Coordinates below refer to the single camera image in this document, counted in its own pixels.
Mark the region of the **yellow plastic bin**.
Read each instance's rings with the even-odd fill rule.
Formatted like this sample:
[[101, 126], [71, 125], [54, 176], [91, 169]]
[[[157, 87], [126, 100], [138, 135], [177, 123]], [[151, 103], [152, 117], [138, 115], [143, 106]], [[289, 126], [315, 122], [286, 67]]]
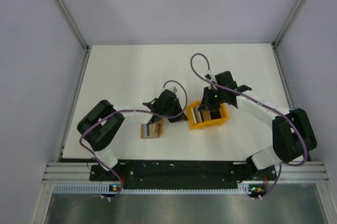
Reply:
[[225, 104], [221, 104], [216, 111], [198, 111], [200, 100], [190, 103], [186, 108], [186, 115], [190, 130], [204, 129], [213, 126], [222, 126], [229, 120], [229, 113]]

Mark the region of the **silver VIP card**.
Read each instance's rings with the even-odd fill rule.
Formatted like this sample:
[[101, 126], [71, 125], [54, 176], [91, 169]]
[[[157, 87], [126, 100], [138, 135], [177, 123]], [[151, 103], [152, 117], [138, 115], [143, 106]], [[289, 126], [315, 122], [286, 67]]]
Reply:
[[198, 111], [198, 108], [192, 107], [191, 113], [192, 113], [194, 124], [196, 125], [196, 124], [200, 123], [201, 122], [201, 116], [200, 116], [200, 113]]

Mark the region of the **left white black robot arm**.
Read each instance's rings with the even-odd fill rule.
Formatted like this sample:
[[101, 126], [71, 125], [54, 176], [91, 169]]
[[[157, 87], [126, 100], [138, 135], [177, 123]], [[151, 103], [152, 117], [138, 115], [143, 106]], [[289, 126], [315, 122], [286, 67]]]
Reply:
[[170, 123], [187, 121], [175, 87], [164, 89], [158, 98], [137, 106], [112, 105], [101, 100], [77, 125], [81, 140], [91, 147], [91, 153], [98, 158], [101, 174], [108, 180], [119, 175], [118, 159], [110, 150], [110, 145], [122, 125], [155, 125], [161, 119]]

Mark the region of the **gold VIP card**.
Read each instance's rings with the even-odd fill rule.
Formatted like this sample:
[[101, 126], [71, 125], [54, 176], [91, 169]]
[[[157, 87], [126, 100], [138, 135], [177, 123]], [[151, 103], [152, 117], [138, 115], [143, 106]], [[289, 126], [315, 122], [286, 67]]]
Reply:
[[210, 112], [209, 111], [203, 111], [201, 112], [201, 117], [202, 117], [202, 121], [206, 122], [206, 121], [210, 121], [211, 117], [210, 117]]

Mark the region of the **orange leather card holder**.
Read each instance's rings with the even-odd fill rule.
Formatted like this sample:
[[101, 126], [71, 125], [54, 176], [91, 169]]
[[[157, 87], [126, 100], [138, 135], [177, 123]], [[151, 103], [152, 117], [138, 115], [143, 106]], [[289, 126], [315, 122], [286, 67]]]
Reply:
[[163, 120], [154, 124], [142, 124], [141, 125], [141, 138], [142, 139], [155, 139], [160, 138], [163, 131]]

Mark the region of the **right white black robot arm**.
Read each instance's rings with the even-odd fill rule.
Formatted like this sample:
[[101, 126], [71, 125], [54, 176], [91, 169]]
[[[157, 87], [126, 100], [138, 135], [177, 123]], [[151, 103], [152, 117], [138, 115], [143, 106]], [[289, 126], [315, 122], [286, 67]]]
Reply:
[[272, 144], [246, 159], [246, 174], [253, 180], [265, 173], [265, 168], [289, 163], [298, 157], [308, 159], [308, 152], [317, 147], [316, 137], [305, 110], [291, 110], [261, 98], [252, 88], [238, 86], [230, 71], [217, 75], [208, 73], [202, 78], [204, 88], [200, 111], [215, 111], [223, 103], [243, 110], [271, 128]]

